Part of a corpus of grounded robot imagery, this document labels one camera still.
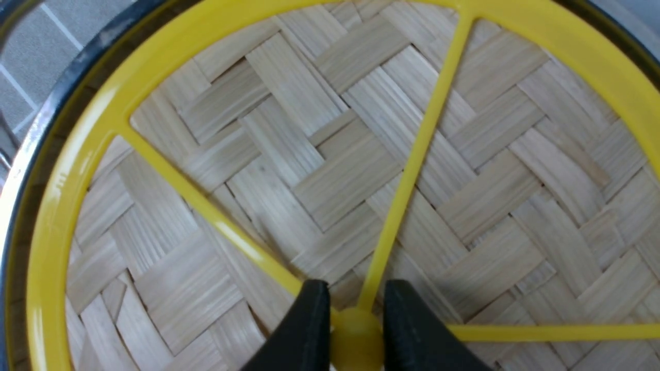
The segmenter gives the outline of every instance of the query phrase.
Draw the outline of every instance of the grout line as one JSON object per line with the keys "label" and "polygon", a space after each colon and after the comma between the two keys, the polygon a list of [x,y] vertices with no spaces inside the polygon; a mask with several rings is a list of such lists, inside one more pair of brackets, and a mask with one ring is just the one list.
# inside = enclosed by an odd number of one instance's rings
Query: grout line
{"label": "grout line", "polygon": [[16,79],[14,79],[14,77],[9,73],[9,71],[2,64],[0,64],[0,73],[9,81],[11,86],[13,86],[14,89],[16,89],[16,91],[20,94],[20,96],[23,97],[23,99],[25,100],[25,102],[28,103],[30,108],[32,108],[33,110],[36,110],[37,109],[37,104],[34,103],[34,101],[32,100],[32,98],[30,98],[28,93],[25,90],[23,90],[23,88],[20,86],[18,81],[16,81]]}
{"label": "grout line", "polygon": [[55,13],[50,10],[48,5],[42,3],[39,7],[45,12],[48,18],[50,18],[55,23],[59,30],[62,31],[64,36],[69,39],[69,41],[76,47],[76,49],[79,51],[83,50],[83,45],[75,38],[75,36],[69,32],[69,29],[59,20]]}
{"label": "grout line", "polygon": [[29,125],[30,123],[32,123],[32,119],[34,119],[34,116],[37,116],[37,112],[39,112],[39,110],[34,110],[34,111],[30,112],[30,114],[28,114],[23,119],[23,121],[21,121],[18,125],[16,125],[16,127],[12,130],[14,132],[14,135],[18,135],[18,132],[21,131],[23,129],[23,127],[25,127],[26,125]]}

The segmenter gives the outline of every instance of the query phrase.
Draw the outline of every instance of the woven bamboo basket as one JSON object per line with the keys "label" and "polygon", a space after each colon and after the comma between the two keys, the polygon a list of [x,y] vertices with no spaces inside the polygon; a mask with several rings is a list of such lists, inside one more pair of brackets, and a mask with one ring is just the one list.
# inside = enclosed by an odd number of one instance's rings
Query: woven bamboo basket
{"label": "woven bamboo basket", "polygon": [[[457,21],[364,0],[281,14],[188,61],[131,124],[353,306]],[[658,216],[660,184],[610,106],[480,20],[385,278],[446,323],[655,322]],[[82,205],[66,294],[77,370],[237,370],[293,300],[120,138]],[[657,341],[469,348],[506,370],[660,369]]]}

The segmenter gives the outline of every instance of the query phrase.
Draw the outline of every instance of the yellow center hub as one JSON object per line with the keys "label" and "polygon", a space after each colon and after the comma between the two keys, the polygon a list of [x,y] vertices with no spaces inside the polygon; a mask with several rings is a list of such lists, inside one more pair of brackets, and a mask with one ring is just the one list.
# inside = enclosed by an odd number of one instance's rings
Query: yellow center hub
{"label": "yellow center hub", "polygon": [[343,310],[330,334],[330,360],[337,370],[380,370],[385,359],[383,331],[371,313]]}

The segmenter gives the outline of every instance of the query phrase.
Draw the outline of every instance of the black rim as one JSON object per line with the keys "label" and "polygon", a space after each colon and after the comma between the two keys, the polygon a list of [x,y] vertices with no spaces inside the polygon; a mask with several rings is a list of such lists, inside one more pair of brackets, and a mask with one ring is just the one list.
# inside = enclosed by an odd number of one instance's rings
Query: black rim
{"label": "black rim", "polygon": [[[19,185],[17,192],[14,195],[14,204],[11,209],[9,223],[8,225],[0,226],[0,229],[4,228],[6,230],[0,255],[0,297],[3,298],[3,303],[0,305],[0,315],[4,319],[0,323],[0,334],[2,334],[0,335],[0,370],[9,370],[10,363],[13,361],[9,358],[9,350],[7,347],[8,334],[7,326],[5,325],[8,321],[7,308],[10,304],[9,298],[7,297],[8,260],[16,232],[15,224],[21,205],[20,200],[26,193],[28,181],[32,175],[38,155],[44,147],[46,139],[49,137],[49,134],[62,114],[70,97],[76,92],[78,87],[80,87],[81,82],[88,75],[90,70],[112,48],[112,46],[134,28],[140,26],[142,20],[145,20],[149,15],[156,13],[160,9],[166,8],[167,5],[174,2],[175,0],[139,0],[111,20],[108,25],[106,25],[99,34],[82,49],[78,56],[76,56],[68,68],[62,73],[32,123],[28,136],[33,138],[34,146],[27,151],[21,149],[18,155],[23,156],[24,159],[27,160],[25,163],[26,168],[23,173],[14,177],[10,174],[10,179],[14,182],[18,182]],[[18,17],[16,17],[17,13],[13,12],[23,13],[24,11],[31,9],[29,6],[25,7],[26,3],[27,1],[25,0],[6,0],[2,2],[0,4],[0,22],[10,19],[15,22]]]}
{"label": "black rim", "polygon": [[[600,8],[587,1],[575,0],[554,0],[561,6],[567,8],[591,26],[596,28],[601,34],[617,45],[628,58],[630,58],[648,77],[648,79],[660,90],[660,63],[655,59],[633,35],[625,28],[621,27],[616,20],[604,13]],[[13,206],[11,207],[11,217],[5,225],[0,225],[0,241],[2,242],[0,250],[0,297],[3,299],[0,305],[0,314],[3,321],[0,321],[0,370],[9,370],[11,359],[7,348],[7,327],[8,320],[7,308],[9,298],[7,297],[7,269],[11,247],[15,237],[15,223],[18,217],[18,211],[21,206],[20,200],[29,186],[29,179],[34,170],[46,139],[50,136],[55,123],[61,117],[64,108],[69,99],[80,88],[81,82],[87,77],[90,70],[99,62],[99,60],[122,40],[130,31],[143,26],[143,21],[149,16],[158,13],[159,10],[168,8],[169,5],[175,5],[180,0],[139,0],[129,6],[126,10],[116,16],[99,35],[83,48],[73,62],[60,76],[50,95],[44,102],[40,111],[30,128],[28,137],[31,138],[32,146],[22,147],[17,156],[23,160],[25,166],[23,173],[10,173],[10,182],[16,183],[16,189],[13,194],[3,195],[4,198],[11,198]],[[35,4],[33,0],[0,0],[0,49],[3,33],[6,33],[22,13],[31,9]]]}

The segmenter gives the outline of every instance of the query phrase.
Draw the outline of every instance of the black clamp jaw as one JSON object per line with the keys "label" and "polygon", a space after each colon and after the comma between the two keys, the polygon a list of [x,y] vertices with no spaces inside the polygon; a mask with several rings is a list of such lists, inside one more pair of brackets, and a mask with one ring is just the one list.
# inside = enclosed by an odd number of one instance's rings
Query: black clamp jaw
{"label": "black clamp jaw", "polygon": [[[385,370],[489,370],[437,319],[407,281],[388,281],[384,304]],[[303,284],[282,323],[243,370],[274,368],[330,368],[330,293],[326,282]]]}

